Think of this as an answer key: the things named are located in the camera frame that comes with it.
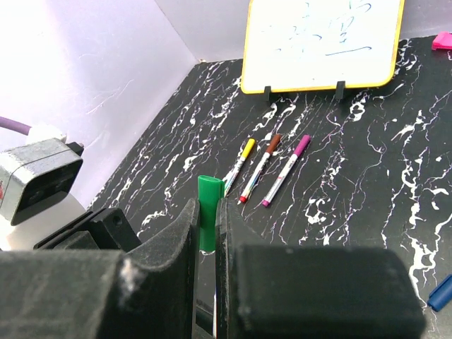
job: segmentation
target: white wall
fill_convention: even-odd
[[[243,57],[249,0],[156,2],[197,59]],[[452,0],[405,0],[402,38],[425,37],[442,30],[452,31]]]
[[[3,0],[0,41],[0,115],[85,144],[85,206],[196,63],[153,0]]]

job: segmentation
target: marble tabletop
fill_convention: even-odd
[[[122,208],[147,240],[197,195],[198,175],[226,176],[252,137],[258,146],[230,193],[238,198],[280,133],[259,185],[239,207],[246,222],[274,244],[392,249],[424,307],[424,337],[452,338],[452,304],[438,314],[426,306],[452,273],[452,52],[433,52],[432,39],[401,41],[394,79],[349,91],[342,102],[322,91],[279,97],[270,106],[241,92],[242,60],[199,64],[93,208]],[[311,145],[264,208],[263,197],[304,134]],[[198,297],[212,304],[215,259],[201,255]]]

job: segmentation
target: blue marker cap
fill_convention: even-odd
[[[429,305],[435,312],[439,312],[450,302],[452,299],[452,274],[448,275],[441,284],[430,293]]]

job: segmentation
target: marker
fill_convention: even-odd
[[[240,202],[246,203],[248,200],[249,195],[251,194],[251,191],[253,191],[254,186],[257,183],[257,180],[259,178],[259,175],[261,175],[263,167],[266,165],[268,159],[271,156],[271,153],[276,149],[276,146],[279,144],[281,140],[281,135],[276,134],[273,139],[271,139],[270,145],[268,145],[266,152],[263,154],[263,157],[258,163],[256,169],[254,170],[253,176],[250,178],[248,184],[246,185],[245,189],[243,190],[242,195],[240,196]]]
[[[262,205],[264,205],[265,207],[268,207],[268,205],[270,205],[271,201],[273,200],[273,198],[276,195],[276,192],[278,192],[278,189],[280,189],[281,184],[283,183],[284,179],[287,177],[287,175],[289,174],[289,171],[292,169],[292,167],[294,166],[298,157],[303,153],[303,151],[306,149],[306,147],[308,146],[310,141],[311,141],[310,136],[303,136],[303,138],[299,142],[297,148],[295,148],[294,154],[292,154],[289,161],[284,166],[280,175],[278,176],[275,183],[273,184],[272,188],[268,192],[267,196],[262,201]]]
[[[238,161],[236,162],[236,164],[234,166],[234,169],[232,170],[232,174],[230,175],[229,179],[226,181],[225,196],[227,196],[227,193],[231,189],[231,186],[234,183],[235,178],[237,178],[237,175],[239,174],[240,169],[242,168],[245,160],[248,158],[249,153],[253,149],[255,142],[256,141],[254,139],[248,140],[248,143],[246,144],[245,149],[242,152],[242,155],[240,156],[240,158],[238,159]]]

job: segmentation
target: green marker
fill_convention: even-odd
[[[223,180],[200,175],[198,177],[198,200],[201,219],[199,247],[203,251],[215,251],[215,219],[218,201],[225,196]]]

